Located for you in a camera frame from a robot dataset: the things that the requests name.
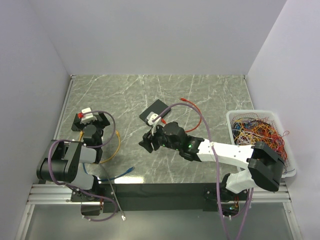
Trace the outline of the black TP-Link network switch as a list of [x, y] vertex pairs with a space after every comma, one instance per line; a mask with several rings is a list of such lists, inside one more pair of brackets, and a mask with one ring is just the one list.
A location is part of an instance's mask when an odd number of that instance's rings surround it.
[[71, 130], [74, 132], [82, 131], [80, 130], [80, 119], [77, 117], [77, 113], [75, 114], [75, 117], [71, 126]]

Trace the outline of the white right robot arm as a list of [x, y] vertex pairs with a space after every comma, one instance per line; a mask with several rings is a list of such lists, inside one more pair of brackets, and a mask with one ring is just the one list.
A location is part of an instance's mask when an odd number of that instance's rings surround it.
[[177, 122], [152, 127], [139, 145], [149, 153], [165, 147], [178, 151], [188, 161], [216, 162], [241, 168], [238, 173], [227, 174], [224, 178], [220, 195], [226, 200], [255, 187], [277, 192], [285, 167], [282, 157], [264, 142], [258, 141], [254, 145], [211, 142], [188, 135]]

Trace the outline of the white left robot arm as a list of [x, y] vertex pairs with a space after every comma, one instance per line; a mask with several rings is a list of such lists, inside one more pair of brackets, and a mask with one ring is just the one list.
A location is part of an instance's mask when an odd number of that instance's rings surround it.
[[67, 184], [78, 190], [89, 201], [100, 197], [98, 178], [84, 170], [84, 164], [98, 164], [103, 150], [104, 128], [110, 125], [105, 112], [83, 109], [74, 117], [71, 130], [81, 132], [81, 140], [50, 141], [36, 169], [41, 181]]

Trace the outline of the black Mercury network switch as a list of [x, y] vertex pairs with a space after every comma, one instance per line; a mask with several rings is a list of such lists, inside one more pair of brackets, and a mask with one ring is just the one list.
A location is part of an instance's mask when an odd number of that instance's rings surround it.
[[160, 99], [157, 99], [154, 103], [152, 103], [150, 106], [148, 106], [140, 115], [139, 118], [147, 125], [148, 120], [150, 119], [150, 116], [152, 114], [161, 114], [166, 108], [169, 106], [166, 105], [163, 101]]

